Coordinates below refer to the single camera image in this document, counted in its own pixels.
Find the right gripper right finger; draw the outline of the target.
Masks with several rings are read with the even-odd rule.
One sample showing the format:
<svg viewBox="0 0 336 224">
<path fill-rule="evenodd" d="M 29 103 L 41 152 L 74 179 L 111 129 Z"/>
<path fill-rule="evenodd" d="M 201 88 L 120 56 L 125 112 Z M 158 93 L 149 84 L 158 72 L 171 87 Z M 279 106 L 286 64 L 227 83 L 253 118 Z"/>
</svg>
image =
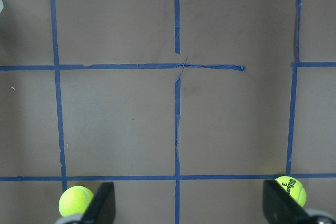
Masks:
<svg viewBox="0 0 336 224">
<path fill-rule="evenodd" d="M 262 191 L 263 214 L 268 223 L 335 223 L 324 211 L 307 212 L 275 180 L 264 180 Z"/>
</svg>

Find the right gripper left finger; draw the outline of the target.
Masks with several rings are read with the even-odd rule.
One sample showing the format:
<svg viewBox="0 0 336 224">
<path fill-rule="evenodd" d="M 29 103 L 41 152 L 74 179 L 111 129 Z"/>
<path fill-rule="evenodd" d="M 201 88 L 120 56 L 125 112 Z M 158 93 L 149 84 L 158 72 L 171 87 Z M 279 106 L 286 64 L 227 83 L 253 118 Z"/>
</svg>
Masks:
<svg viewBox="0 0 336 224">
<path fill-rule="evenodd" d="M 113 182 L 102 183 L 83 214 L 60 217 L 56 223 L 114 223 L 116 198 Z"/>
</svg>

